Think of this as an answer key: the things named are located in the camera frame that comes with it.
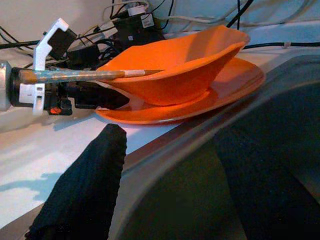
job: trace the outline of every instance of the label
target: label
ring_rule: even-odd
[[[33,84],[20,84],[19,90],[19,102],[23,104],[33,104],[34,103],[34,88]]]
[[[154,17],[150,13],[141,15],[141,22],[144,29],[155,25]]]

